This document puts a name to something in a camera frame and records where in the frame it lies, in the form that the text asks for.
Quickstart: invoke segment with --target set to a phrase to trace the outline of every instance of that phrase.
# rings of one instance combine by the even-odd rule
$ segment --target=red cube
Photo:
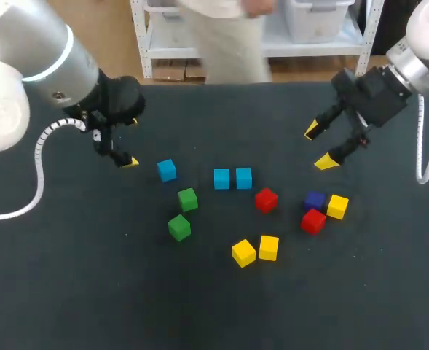
[[[314,236],[324,228],[324,222],[326,222],[326,215],[320,213],[316,209],[311,209],[303,217],[302,229]]]
[[[255,195],[255,207],[268,214],[279,204],[279,196],[273,193],[269,188],[265,188]]]

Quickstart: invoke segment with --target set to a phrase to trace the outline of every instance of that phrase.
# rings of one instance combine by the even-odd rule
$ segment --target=hand
[[[255,18],[274,12],[278,7],[278,0],[242,0],[242,6],[248,17]]]

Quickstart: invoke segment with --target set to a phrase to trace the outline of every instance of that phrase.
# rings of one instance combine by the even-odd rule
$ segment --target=metal shelf
[[[151,20],[153,28],[149,38],[149,58],[199,58],[184,23],[171,19],[163,26],[159,20]],[[360,55],[363,36],[350,13],[347,14],[342,31],[332,41],[322,44],[296,44],[291,41],[285,19],[280,14],[267,16],[263,50],[266,57],[298,57],[327,55]]]
[[[355,18],[347,13],[338,37],[322,44],[296,44],[291,41],[285,18],[280,14],[267,16],[263,50],[266,57],[298,57],[327,55],[359,55],[357,73],[366,71],[374,36],[385,0],[367,1],[367,26],[362,35]],[[177,9],[148,7],[146,0],[130,0],[133,22],[140,50],[145,78],[152,77],[151,59],[199,58],[192,38],[185,29]],[[150,13],[149,26],[145,25],[145,10]]]

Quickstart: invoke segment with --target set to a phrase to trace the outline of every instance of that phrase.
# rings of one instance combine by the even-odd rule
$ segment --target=green cube
[[[169,232],[170,234],[180,242],[182,239],[190,236],[192,229],[190,223],[182,215],[178,215],[176,218],[169,221]]]
[[[198,208],[198,198],[197,195],[194,194],[192,188],[180,191],[178,193],[178,201],[184,213]]]

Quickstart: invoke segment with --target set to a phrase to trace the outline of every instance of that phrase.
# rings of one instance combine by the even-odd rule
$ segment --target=blue cube
[[[237,190],[251,190],[253,187],[251,168],[238,168],[235,176],[237,179]]]
[[[171,159],[167,159],[163,162],[158,163],[157,171],[159,172],[159,176],[161,176],[162,182],[177,179],[176,166],[173,164],[173,161]]]
[[[304,210],[308,212],[311,209],[316,209],[323,212],[325,204],[326,194],[321,192],[308,192],[307,199],[304,200]]]
[[[228,190],[230,188],[230,170],[214,169],[214,189]]]

